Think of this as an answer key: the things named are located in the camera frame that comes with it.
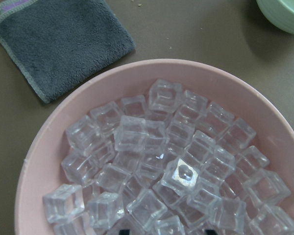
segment gray table surface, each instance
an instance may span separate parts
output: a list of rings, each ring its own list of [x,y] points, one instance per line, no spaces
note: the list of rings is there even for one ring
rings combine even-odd
[[[206,63],[256,88],[294,129],[294,35],[271,25],[255,0],[107,2],[137,47],[104,71],[153,58]],[[14,201],[23,160],[40,127],[65,96],[42,104],[0,45],[0,235],[14,233]]]

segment purple fabric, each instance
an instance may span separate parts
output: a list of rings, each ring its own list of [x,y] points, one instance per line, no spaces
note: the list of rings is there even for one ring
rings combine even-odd
[[[19,5],[22,5],[23,3],[28,2],[28,1],[29,0],[19,0],[19,1],[16,1],[14,3],[11,3],[9,5],[4,6],[2,8],[2,10],[3,10],[3,12],[7,12],[7,11],[13,9],[14,7],[19,6]]]

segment bowl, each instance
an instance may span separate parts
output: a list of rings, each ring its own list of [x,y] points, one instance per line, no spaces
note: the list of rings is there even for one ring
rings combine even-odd
[[[257,3],[272,24],[294,34],[294,0],[257,0]]]
[[[144,94],[157,78],[179,82],[242,117],[257,131],[255,145],[292,191],[281,207],[294,219],[294,131],[279,111],[244,81],[198,62],[154,59],[123,65],[89,80],[50,115],[35,137],[21,171],[15,203],[17,235],[52,235],[42,197],[67,183],[60,167],[69,151],[64,131],[90,109]]]

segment green bowl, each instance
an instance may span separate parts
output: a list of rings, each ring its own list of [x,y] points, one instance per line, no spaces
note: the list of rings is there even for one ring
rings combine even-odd
[[[257,0],[257,3],[272,24],[294,34],[294,0]]]

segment towel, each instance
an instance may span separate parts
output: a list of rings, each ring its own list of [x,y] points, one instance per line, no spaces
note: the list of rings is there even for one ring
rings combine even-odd
[[[135,47],[104,0],[6,2],[0,43],[45,103]]]

